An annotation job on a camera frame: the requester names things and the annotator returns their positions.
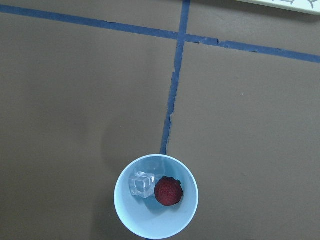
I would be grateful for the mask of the clear ice cube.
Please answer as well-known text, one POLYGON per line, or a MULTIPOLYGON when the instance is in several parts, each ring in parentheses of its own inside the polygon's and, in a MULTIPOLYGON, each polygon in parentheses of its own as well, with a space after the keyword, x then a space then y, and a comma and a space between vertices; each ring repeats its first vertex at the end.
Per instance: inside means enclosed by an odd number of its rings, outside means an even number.
POLYGON ((148 198, 155 194, 156 176, 138 171, 129 177, 129 189, 133 196, 148 198))

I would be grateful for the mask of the red strawberry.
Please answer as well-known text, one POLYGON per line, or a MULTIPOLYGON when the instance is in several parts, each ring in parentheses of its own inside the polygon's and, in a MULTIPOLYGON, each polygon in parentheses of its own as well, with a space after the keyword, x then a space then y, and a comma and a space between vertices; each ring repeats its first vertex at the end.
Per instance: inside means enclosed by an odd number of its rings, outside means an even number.
POLYGON ((155 199, 163 206, 178 204, 183 197, 181 181, 173 177, 163 176, 155 185, 155 199))

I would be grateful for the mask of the light blue plastic cup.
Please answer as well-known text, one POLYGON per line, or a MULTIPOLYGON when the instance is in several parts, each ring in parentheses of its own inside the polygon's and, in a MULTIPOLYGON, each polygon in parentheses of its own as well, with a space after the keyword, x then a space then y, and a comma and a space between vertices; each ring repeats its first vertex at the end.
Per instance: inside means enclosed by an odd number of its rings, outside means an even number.
POLYGON ((120 174, 114 189, 114 206, 121 222, 134 234, 150 240, 170 238, 184 230, 195 216, 199 202, 196 180, 179 160, 151 154, 131 162, 120 174), (160 204, 155 194, 142 198, 130 192, 129 178, 137 172, 155 175, 155 185, 163 176, 181 182, 183 196, 173 206, 160 204))

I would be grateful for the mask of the cream bear serving tray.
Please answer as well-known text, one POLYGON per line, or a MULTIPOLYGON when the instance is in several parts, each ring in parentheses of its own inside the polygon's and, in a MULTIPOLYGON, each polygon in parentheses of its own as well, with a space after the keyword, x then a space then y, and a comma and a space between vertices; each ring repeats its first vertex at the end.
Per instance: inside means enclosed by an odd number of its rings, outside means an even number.
POLYGON ((267 6, 310 15, 320 15, 319 0, 239 0, 239 2, 267 6))

